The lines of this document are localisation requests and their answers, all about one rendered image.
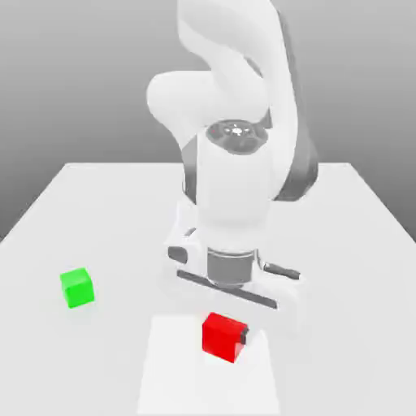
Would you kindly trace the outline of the small green cube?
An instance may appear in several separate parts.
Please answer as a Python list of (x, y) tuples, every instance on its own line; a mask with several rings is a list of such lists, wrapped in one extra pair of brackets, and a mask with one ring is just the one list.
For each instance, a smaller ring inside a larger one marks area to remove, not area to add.
[(64, 298), (70, 309), (95, 300), (93, 281), (85, 268), (62, 273), (59, 278)]

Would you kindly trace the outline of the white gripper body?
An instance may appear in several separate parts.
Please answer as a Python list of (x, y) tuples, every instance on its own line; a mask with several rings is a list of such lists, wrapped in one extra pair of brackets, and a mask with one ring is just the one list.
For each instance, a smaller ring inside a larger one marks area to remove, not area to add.
[(161, 271), (161, 285), (171, 299), (192, 312), (215, 312), (251, 328), (297, 334), (305, 320), (305, 286), (260, 271), (243, 288), (220, 288), (208, 279), (173, 265)]

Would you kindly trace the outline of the small red cube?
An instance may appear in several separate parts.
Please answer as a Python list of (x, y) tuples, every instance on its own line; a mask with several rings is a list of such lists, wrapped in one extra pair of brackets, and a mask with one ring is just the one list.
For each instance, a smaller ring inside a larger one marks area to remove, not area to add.
[(221, 314), (210, 313), (201, 326), (202, 350), (217, 358), (234, 363), (244, 345), (240, 344), (241, 331), (246, 323)]

